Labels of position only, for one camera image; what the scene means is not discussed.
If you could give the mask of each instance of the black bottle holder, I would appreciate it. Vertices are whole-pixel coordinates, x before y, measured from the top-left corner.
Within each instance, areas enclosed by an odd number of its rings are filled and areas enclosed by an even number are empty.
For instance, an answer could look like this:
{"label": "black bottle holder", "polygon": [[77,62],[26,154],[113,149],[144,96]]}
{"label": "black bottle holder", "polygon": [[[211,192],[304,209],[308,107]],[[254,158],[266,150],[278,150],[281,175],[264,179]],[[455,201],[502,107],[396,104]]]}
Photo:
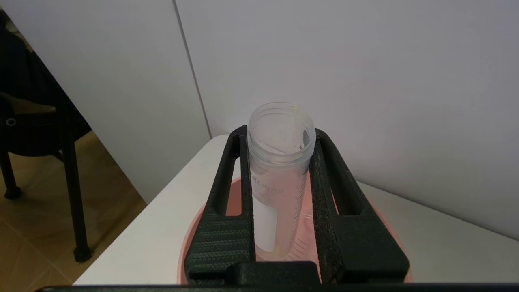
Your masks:
{"label": "black bottle holder", "polygon": [[[328,135],[316,129],[310,159],[313,223],[321,282],[402,283],[409,261],[360,190]],[[241,158],[241,215],[225,211]],[[256,262],[247,126],[234,130],[214,178],[184,268],[190,284],[314,285],[310,261]]]}

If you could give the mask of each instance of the clear plastic bottle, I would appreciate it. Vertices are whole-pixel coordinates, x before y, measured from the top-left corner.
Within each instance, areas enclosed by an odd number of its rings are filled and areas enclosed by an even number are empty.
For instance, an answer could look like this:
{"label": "clear plastic bottle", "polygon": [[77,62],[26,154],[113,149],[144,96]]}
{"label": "clear plastic bottle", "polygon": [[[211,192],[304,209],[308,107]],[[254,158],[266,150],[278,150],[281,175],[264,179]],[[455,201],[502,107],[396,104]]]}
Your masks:
{"label": "clear plastic bottle", "polygon": [[300,107],[272,102],[252,113],[247,141],[256,254],[281,260],[294,244],[316,131]]}

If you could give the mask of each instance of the white label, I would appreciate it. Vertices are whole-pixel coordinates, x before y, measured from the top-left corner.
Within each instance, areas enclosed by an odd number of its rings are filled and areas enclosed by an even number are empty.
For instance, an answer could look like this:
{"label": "white label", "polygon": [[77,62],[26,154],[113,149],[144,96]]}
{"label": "white label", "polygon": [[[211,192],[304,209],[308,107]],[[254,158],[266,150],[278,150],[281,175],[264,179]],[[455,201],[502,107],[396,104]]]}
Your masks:
{"label": "white label", "polygon": [[262,250],[273,253],[278,212],[258,201],[254,195],[252,196],[252,210],[254,212],[254,241]]}

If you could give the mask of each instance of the bottle opening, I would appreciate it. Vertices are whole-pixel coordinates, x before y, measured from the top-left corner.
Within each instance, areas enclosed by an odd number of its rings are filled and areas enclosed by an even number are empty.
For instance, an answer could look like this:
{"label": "bottle opening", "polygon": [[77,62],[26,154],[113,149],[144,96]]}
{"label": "bottle opening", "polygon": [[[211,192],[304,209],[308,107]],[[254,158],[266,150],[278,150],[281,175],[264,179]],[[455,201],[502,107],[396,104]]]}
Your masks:
{"label": "bottle opening", "polygon": [[301,107],[272,102],[256,109],[248,125],[249,149],[271,163],[309,158],[316,134],[313,121]]}

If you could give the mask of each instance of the black chair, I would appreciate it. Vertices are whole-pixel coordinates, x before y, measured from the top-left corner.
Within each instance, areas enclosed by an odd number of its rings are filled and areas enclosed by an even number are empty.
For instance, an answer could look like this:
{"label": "black chair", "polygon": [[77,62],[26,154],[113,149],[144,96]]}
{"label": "black chair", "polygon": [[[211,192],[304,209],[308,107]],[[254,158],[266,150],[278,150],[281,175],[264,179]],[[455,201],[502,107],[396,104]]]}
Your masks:
{"label": "black chair", "polygon": [[76,241],[74,258],[77,262],[90,259],[74,142],[91,129],[39,57],[4,26],[0,27],[0,92],[55,108],[48,112],[17,113],[11,102],[0,96],[0,166],[7,188],[4,197],[15,200],[22,194],[8,152],[53,155],[61,160]]}

